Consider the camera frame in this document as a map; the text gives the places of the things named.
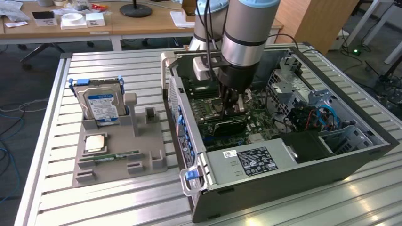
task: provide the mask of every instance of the black lamp base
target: black lamp base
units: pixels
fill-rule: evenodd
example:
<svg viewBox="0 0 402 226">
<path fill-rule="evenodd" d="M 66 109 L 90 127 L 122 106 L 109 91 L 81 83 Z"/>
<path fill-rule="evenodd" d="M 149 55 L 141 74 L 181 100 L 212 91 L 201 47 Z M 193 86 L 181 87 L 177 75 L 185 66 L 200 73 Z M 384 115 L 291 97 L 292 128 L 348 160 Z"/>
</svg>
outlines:
<svg viewBox="0 0 402 226">
<path fill-rule="evenodd" d="M 145 17 L 152 14 L 152 9 L 148 6 L 138 5 L 133 8 L 133 4 L 128 4 L 120 7 L 120 13 L 128 17 Z"/>
</svg>

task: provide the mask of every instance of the aluminum workbench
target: aluminum workbench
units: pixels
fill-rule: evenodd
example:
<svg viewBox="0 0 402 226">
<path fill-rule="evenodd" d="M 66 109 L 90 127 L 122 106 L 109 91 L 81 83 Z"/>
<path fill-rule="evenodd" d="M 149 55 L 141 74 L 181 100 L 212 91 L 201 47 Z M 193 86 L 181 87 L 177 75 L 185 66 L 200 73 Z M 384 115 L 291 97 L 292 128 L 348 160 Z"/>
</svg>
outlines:
<svg viewBox="0 0 402 226">
<path fill-rule="evenodd" d="M 300 51 L 308 48 L 300 44 Z M 193 225 L 188 200 L 180 187 L 177 159 L 160 90 L 160 53 L 172 50 L 77 53 L 60 60 L 15 217 L 17 226 Z M 402 122 L 395 116 L 320 54 L 309 52 L 305 56 L 400 141 Z M 114 78 L 118 75 L 124 78 L 126 92 L 137 94 L 136 112 L 153 106 L 160 113 L 168 170 L 149 176 L 72 188 L 81 108 L 66 89 L 66 80 Z M 307 72 L 303 77 L 315 88 L 323 87 Z M 402 225 L 402 145 L 343 181 L 196 226 L 373 224 Z"/>
</svg>

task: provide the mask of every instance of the hard drive label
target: hard drive label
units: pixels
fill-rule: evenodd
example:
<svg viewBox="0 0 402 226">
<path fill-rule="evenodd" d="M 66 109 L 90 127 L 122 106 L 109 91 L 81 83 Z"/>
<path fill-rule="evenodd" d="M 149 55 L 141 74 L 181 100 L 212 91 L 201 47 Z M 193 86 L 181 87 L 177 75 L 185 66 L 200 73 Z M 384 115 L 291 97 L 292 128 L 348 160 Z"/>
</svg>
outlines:
<svg viewBox="0 0 402 226">
<path fill-rule="evenodd" d="M 265 147 L 237 152 L 237 158 L 246 176 L 253 176 L 277 169 Z"/>
<path fill-rule="evenodd" d="M 112 94 L 88 96 L 92 114 L 98 122 L 109 123 L 117 120 L 118 114 L 112 101 Z"/>
</svg>

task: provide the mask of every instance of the hard drive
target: hard drive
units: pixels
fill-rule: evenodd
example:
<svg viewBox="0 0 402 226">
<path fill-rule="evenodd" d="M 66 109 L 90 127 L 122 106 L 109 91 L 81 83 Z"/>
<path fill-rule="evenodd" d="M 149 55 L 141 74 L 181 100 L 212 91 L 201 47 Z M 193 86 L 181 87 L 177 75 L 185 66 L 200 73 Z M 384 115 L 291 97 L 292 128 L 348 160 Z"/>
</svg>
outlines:
<svg viewBox="0 0 402 226">
<path fill-rule="evenodd" d="M 84 119 L 94 119 L 98 126 L 117 124 L 118 116 L 126 115 L 122 79 L 120 77 L 109 80 L 78 79 L 74 84 L 69 79 L 69 83 L 69 89 L 82 109 Z"/>
</svg>

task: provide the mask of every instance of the desk lamp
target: desk lamp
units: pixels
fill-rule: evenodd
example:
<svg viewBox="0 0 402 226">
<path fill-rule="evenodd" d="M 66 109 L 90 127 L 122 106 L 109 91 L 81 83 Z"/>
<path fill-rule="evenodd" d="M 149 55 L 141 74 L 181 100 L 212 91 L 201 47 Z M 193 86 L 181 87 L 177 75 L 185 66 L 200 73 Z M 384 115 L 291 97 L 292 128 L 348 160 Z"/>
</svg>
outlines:
<svg viewBox="0 0 402 226">
<path fill-rule="evenodd" d="M 145 17 L 152 14 L 152 9 L 148 6 L 137 4 L 136 0 L 132 0 L 132 4 L 120 7 L 120 13 L 128 17 Z"/>
</svg>

